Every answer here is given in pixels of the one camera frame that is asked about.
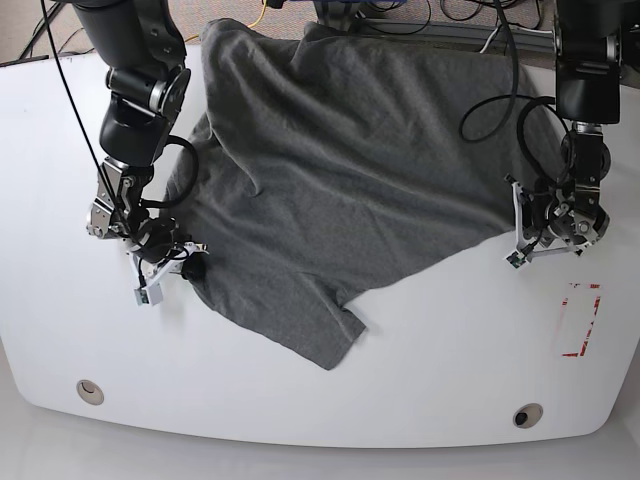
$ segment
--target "black cable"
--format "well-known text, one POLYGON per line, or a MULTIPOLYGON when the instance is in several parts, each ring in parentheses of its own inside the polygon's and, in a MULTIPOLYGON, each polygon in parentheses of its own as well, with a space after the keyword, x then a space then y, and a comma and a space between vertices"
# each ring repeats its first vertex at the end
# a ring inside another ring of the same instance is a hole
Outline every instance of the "black cable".
MULTIPOLYGON (((488 7, 488 8, 496 8, 496 2, 494 1, 483 1, 483 0, 465 0, 466 2, 470 2, 470 3, 479 3, 480 5, 482 5, 483 7, 488 7)), ((500 1, 498 2, 500 4, 500 8, 502 8, 503 10, 509 10, 511 8, 517 7, 520 3, 522 3, 524 0, 506 0, 506 1, 500 1)))
MULTIPOLYGON (((518 49, 516 48, 516 41, 513 38, 513 33, 511 32, 511 29, 509 28, 509 22, 507 21, 507 17, 504 14, 504 10, 502 9, 500 0, 493 0, 493 1, 494 1, 494 7, 498 14, 498 18, 500 19, 500 23, 505 28, 505 33, 507 36, 507 45, 511 52, 511 68, 513 72, 512 81, 511 81, 511 94, 509 95, 509 104, 507 105, 507 109, 505 110, 504 115, 502 116, 502 120, 500 120, 498 125, 489 133, 482 135, 481 137, 478 137, 478 138, 468 138, 464 135, 464 130, 463 130, 464 122, 468 118, 470 112, 473 112, 478 109, 479 104, 471 107, 471 110, 469 110, 463 116, 463 120, 460 122, 460 127, 458 128, 458 133, 460 134, 460 138, 462 138, 462 140, 464 140, 467 143, 484 142, 485 140, 488 140, 489 138, 496 135, 500 130, 502 130, 502 128, 509 121, 509 118, 511 117, 511 114, 513 113, 513 109, 516 105, 516 100, 518 99, 518 84, 520 83, 520 66, 518 64, 518 49)), ((484 101, 480 103, 483 105, 486 105, 487 102, 484 101)))
POLYGON ((529 146, 527 145, 527 141, 524 136, 524 124, 529 114, 535 108, 543 105, 548 107, 550 105, 555 105, 555 103, 556 103, 556 99, 553 97, 538 97, 538 98, 529 100, 529 102, 525 105, 525 107, 520 112, 520 115, 518 115, 518 123, 516 125, 516 135, 518 137, 518 145, 520 146, 522 155, 524 156, 525 160, 527 160, 527 162, 529 163, 533 171, 536 172, 536 174, 540 178, 547 180, 547 182, 549 182, 549 184, 552 187, 557 186, 557 182, 553 180, 551 176, 547 174, 547 172, 544 171, 544 168, 542 168, 542 165, 540 165, 540 162, 538 162, 538 160, 531 153, 531 150, 529 150, 529 146))
POLYGON ((536 26, 533 27, 532 30, 538 30, 544 21, 544 6, 540 5, 540 0, 536 0, 536 11, 538 12, 538 23, 536 23, 536 26))
POLYGON ((466 17, 454 17, 448 12, 445 0, 440 0, 440 10, 442 10, 442 14, 449 20, 453 20, 454 22, 466 22, 476 18, 482 11, 482 7, 484 7, 484 5, 482 5, 481 3, 477 3, 475 11, 470 13, 466 17))
POLYGON ((33 33, 31 34, 31 39, 29 40, 27 45, 22 49, 22 52, 20 52, 20 55, 18 56, 18 60, 24 59, 27 56, 27 53, 30 53, 30 54, 33 53, 33 47, 35 46, 36 42, 40 39, 42 34, 44 33, 45 19, 47 20, 47 23, 50 23, 60 13, 60 11, 63 9, 65 5, 66 3, 56 2, 52 7, 49 8, 49 10, 47 10, 46 7, 43 9, 42 18, 38 21, 36 27, 33 29, 33 33))
POLYGON ((91 146, 91 142, 89 141, 89 136, 87 135, 87 131, 84 129, 84 124, 82 123, 82 119, 80 118, 80 114, 78 113, 78 109, 76 108, 76 102, 73 100, 73 96, 71 95, 71 90, 69 90, 69 85, 67 84, 67 79, 64 76, 64 72, 62 71, 62 65, 60 65, 60 59, 58 58, 58 51, 56 50, 55 42, 53 41, 53 34, 51 33, 51 25, 49 24, 49 18, 47 17, 47 9, 44 5, 44 0, 40 0, 40 6, 42 8, 42 15, 44 17, 44 24, 46 26, 47 34, 49 36, 49 43, 51 44, 51 50, 53 51, 53 58, 56 61, 56 66, 58 67, 58 73, 60 73, 60 79, 62 80, 62 84, 64 85, 64 89, 67 92, 67 96, 69 97, 69 102, 71 103, 71 107, 73 108, 73 113, 76 116, 76 120, 78 121, 78 125, 80 126, 80 130, 82 130, 82 135, 84 136, 84 141, 87 143, 87 147, 89 148, 89 153, 91 153, 91 158, 93 159, 93 163, 98 170, 98 175, 100 176, 100 180, 105 186, 107 190, 107 194, 113 200, 114 206, 116 205, 116 196, 114 194, 113 187, 111 185, 111 181, 104 175, 102 169, 100 168, 100 164, 98 163, 98 159, 96 158, 96 154, 93 151, 93 147, 91 146))
POLYGON ((380 32, 380 33, 384 33, 385 35, 414 35, 416 33, 420 33, 422 30, 424 30, 425 28, 427 28, 429 26, 429 24, 431 23, 431 14, 433 13, 432 9, 431 9, 431 2, 429 2, 429 0, 425 0, 427 2, 427 7, 429 8, 429 15, 427 16, 427 21, 424 22, 424 25, 422 25, 422 27, 420 27, 417 30, 414 30, 413 32, 387 32, 386 30, 381 30, 379 28, 376 28, 370 24, 366 24, 367 28, 370 28, 371 30, 375 30, 376 32, 380 32))
POLYGON ((93 47, 93 48, 90 48, 89 50, 85 50, 84 52, 76 52, 75 50, 68 50, 66 52, 60 53, 60 56, 61 57, 73 57, 73 56, 76 56, 76 55, 85 55, 87 53, 93 52, 95 49, 96 48, 93 47))
MULTIPOLYGON (((531 95, 522 95, 520 93, 516 97, 521 100, 535 100, 537 98, 537 97, 532 97, 531 95)), ((475 112, 479 108, 484 107, 489 103, 497 102, 499 100, 506 100, 507 98, 511 98, 511 95, 498 95, 496 97, 487 98, 486 100, 483 100, 482 102, 474 105, 473 108, 471 108, 467 113, 464 114, 464 117, 462 117, 462 120, 460 121, 460 125, 458 126, 458 132, 460 132, 464 128, 464 124, 467 122, 467 120, 469 119, 469 117, 473 112, 475 112)), ((569 127, 567 127, 567 125, 564 123, 563 118, 558 114, 558 112, 556 112, 553 108, 551 108, 550 105, 553 105, 553 104, 542 105, 542 106, 545 107, 548 111, 550 111, 560 121, 560 123, 562 124, 562 127, 564 128, 565 133, 569 134, 569 127)))
POLYGON ((181 246, 180 250, 176 250, 176 253, 167 254, 167 256, 164 258, 164 260, 186 260, 187 258, 189 258, 189 256, 190 256, 190 254, 189 254, 189 250, 187 250, 187 247, 181 246))
POLYGON ((198 160, 198 152, 196 151, 194 146, 184 138, 175 137, 173 135, 169 135, 167 145, 180 145, 189 153, 189 157, 191 158, 191 176, 189 177, 187 186, 177 197, 167 201, 142 199, 140 200, 140 205, 144 208, 173 208, 182 203, 189 196, 189 194, 191 194, 193 188, 196 186, 196 182, 198 181, 198 170, 200 169, 200 162, 198 160))
POLYGON ((64 50, 64 47, 66 47, 69 42, 71 40, 73 40, 73 37, 75 37, 78 33, 82 32, 84 30, 83 27, 80 27, 79 29, 77 29, 75 32, 73 32, 71 35, 69 35, 69 38, 67 38, 64 43, 62 44, 62 46, 58 49, 58 55, 62 53, 62 50, 64 50))
POLYGON ((60 74, 60 80, 62 80, 62 84, 64 85, 64 89, 67 92, 67 97, 69 97, 69 103, 71 103, 71 107, 73 108, 73 113, 76 116, 76 120, 78 121, 78 125, 80 126, 80 130, 82 131, 82 136, 84 137, 84 141, 87 144, 87 148, 89 148, 89 153, 91 154, 91 159, 93 160, 93 164, 98 171, 98 176, 102 181, 105 190, 107 191, 107 195, 111 198, 113 202, 113 207, 118 214, 118 217, 122 220, 122 225, 125 229, 125 234, 129 236, 131 241, 139 246, 141 249, 144 249, 143 245, 134 237, 133 233, 129 230, 127 223, 124 221, 125 216, 122 212, 122 208, 118 204, 117 198, 115 196, 115 191, 113 186, 111 185, 111 180, 104 174, 102 169, 100 168, 100 164, 98 163, 98 159, 96 158, 96 154, 93 151, 93 147, 91 146, 91 142, 89 141, 89 136, 87 135, 87 131, 84 128, 84 124, 82 123, 82 118, 80 118, 80 113, 78 113, 78 108, 76 107, 76 103, 73 100, 73 95, 71 95, 71 90, 69 89, 69 84, 67 83, 67 79, 64 76, 64 72, 62 71, 62 65, 60 65, 60 59, 58 58, 58 52, 56 50, 55 42, 53 41, 53 33, 51 33, 51 25, 49 23, 49 18, 47 17, 47 9, 44 5, 44 0, 40 0, 40 7, 42 9, 42 16, 44 18, 44 25, 47 30, 47 35, 49 37, 49 44, 51 45, 51 51, 53 52, 53 58, 56 61, 56 66, 58 67, 58 73, 60 74))
POLYGON ((540 243, 540 240, 542 240, 542 234, 544 233, 545 228, 547 228, 548 226, 549 226, 549 222, 547 221, 546 225, 543 226, 540 230, 538 230, 538 236, 536 237, 536 239, 522 249, 522 253, 525 256, 533 252, 533 249, 536 248, 536 246, 538 246, 538 244, 540 243))
POLYGON ((147 281, 144 278, 144 275, 142 274, 142 256, 138 257, 138 282, 140 283, 141 288, 144 288, 147 286, 147 281))
POLYGON ((389 7, 381 7, 376 2, 367 3, 367 6, 374 12, 386 13, 406 5, 406 2, 392 2, 389 7))

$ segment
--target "wrinkled fabric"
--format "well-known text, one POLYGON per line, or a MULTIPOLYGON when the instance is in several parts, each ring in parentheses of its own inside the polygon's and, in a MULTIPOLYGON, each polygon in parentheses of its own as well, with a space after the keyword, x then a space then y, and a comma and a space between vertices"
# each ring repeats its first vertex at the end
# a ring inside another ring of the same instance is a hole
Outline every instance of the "wrinkled fabric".
MULTIPOLYGON (((510 91, 508 59, 316 24, 285 41, 220 20, 201 38, 200 177, 171 215, 209 245, 193 286, 212 310, 331 369, 365 330, 349 300, 513 229, 504 177, 532 180, 515 118, 481 144, 457 133, 469 107, 510 91)), ((520 93, 533 94, 526 78, 520 93)), ((467 135, 505 107, 483 108, 467 135)), ((547 116, 527 127, 559 169, 547 116)), ((177 165, 169 197, 189 176, 177 165)))

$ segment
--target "gray carpet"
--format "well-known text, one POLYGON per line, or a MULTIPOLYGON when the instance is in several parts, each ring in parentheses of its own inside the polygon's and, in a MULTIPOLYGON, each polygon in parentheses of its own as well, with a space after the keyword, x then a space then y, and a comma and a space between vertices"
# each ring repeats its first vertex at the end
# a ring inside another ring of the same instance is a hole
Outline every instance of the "gray carpet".
MULTIPOLYGON (((475 4, 466 0, 445 0, 447 11, 456 17, 468 15, 475 10, 475 4)), ((543 28, 549 28, 553 3, 542 0, 546 12, 543 28)), ((215 18, 234 18, 243 23, 251 23, 260 15, 262 4, 260 0, 169 0, 174 22, 182 35, 187 38, 199 33, 202 27, 215 18)), ((448 21, 442 14, 439 0, 430 0, 432 20, 448 21)), ((379 2, 380 6, 388 5, 379 2)), ((402 8, 389 12, 390 18, 424 21, 428 13, 427 0, 408 0, 402 8)), ((41 18, 39 0, 2 0, 0 1, 0 62, 14 60, 31 37, 31 32, 41 18)), ((532 27, 536 24, 537 13, 534 0, 523 0, 522 4, 507 11, 512 22, 532 27)), ((310 1, 289 1, 282 10, 267 11, 264 20, 256 30, 264 35, 275 38, 300 38, 304 24, 315 21, 316 14, 310 1)), ((490 8, 483 8, 480 15, 472 23, 495 25, 496 13, 490 8)), ((66 6, 52 22, 56 45, 62 46, 81 25, 76 18, 73 8, 66 6)), ((79 31, 64 51, 84 52, 91 48, 91 44, 83 31, 79 31)), ((46 36, 37 43, 34 55, 50 52, 46 36)))

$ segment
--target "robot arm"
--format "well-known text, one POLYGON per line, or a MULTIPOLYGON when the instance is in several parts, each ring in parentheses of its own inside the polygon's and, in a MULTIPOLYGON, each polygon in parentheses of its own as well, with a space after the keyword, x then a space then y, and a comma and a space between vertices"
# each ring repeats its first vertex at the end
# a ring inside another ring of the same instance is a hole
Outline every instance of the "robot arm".
MULTIPOLYGON (((557 0, 556 110, 572 122, 561 146, 566 167, 560 179, 540 179, 535 192, 510 180, 516 218, 522 221, 516 251, 507 257, 514 267, 541 255, 580 255, 606 233, 609 216, 600 205, 600 182, 611 156, 602 125, 620 121, 621 65, 623 60, 638 64, 639 21, 637 0, 557 0), (546 250, 556 239, 565 246, 546 250)), ((518 121, 520 138, 527 108, 518 121)))
MULTIPOLYGON (((206 249, 181 238, 172 219, 150 218, 148 208, 166 205, 142 198, 153 178, 153 163, 169 143, 187 148, 194 161, 194 181, 197 175, 195 149, 169 135, 190 78, 184 42, 167 0, 62 1, 74 4, 97 52, 111 67, 111 102, 100 132, 100 144, 109 157, 101 166, 88 230, 98 238, 129 242, 132 267, 140 280, 138 300, 154 304, 162 298, 158 275, 188 275, 189 270, 192 277, 194 272, 201 275, 201 266, 185 271, 185 260, 206 249), (149 278, 140 272, 142 260, 153 266, 149 278)), ((560 117, 572 121, 562 143, 566 168, 559 179, 541 177, 534 192, 510 179, 518 240, 507 259, 516 268, 536 256, 580 255, 606 232, 609 217, 600 206, 600 182, 611 159, 601 126, 620 120, 623 54, 625 61, 640 64, 636 23, 640 0, 557 0, 556 104, 560 117), (550 249, 557 239, 565 245, 550 249)), ((526 111, 531 109, 525 108, 518 121, 522 137, 526 111)))
POLYGON ((191 185, 197 177, 197 152, 186 140, 170 135, 191 76, 185 68, 184 41, 167 0, 62 1, 73 4, 97 52, 111 67, 106 79, 111 101, 100 131, 108 157, 100 165, 87 230, 100 239, 127 241, 139 280, 138 303, 154 305, 162 301, 160 279, 165 274, 203 274, 194 254, 206 250, 181 236, 173 219, 151 218, 150 208, 167 208, 176 200, 142 198, 153 179, 153 163, 168 144, 187 150, 191 185), (152 267, 150 274, 143 274, 143 261, 152 267))

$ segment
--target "t-shirt sleeve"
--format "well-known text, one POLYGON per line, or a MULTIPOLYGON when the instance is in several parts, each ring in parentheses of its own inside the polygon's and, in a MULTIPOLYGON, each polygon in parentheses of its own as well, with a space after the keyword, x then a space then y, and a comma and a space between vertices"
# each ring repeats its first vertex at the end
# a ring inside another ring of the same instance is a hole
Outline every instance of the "t-shirt sleeve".
POLYGON ((325 370, 340 363, 366 328, 338 306, 343 293, 330 279, 255 264, 210 268, 224 271, 195 288, 212 310, 325 370), (225 285, 211 283, 220 279, 225 285))

